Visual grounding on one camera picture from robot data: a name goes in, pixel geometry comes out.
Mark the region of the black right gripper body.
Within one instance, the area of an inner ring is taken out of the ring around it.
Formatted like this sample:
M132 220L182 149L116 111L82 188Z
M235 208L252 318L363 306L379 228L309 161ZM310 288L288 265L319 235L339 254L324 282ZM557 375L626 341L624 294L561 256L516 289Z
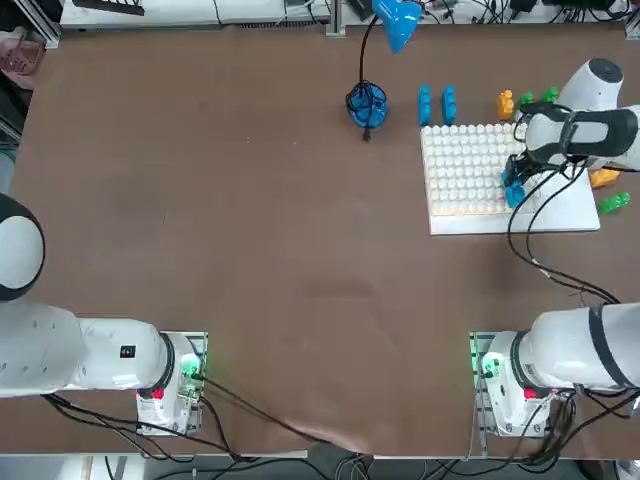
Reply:
M507 176L534 176L547 169L548 164L537 160L528 150L510 154L506 164Z

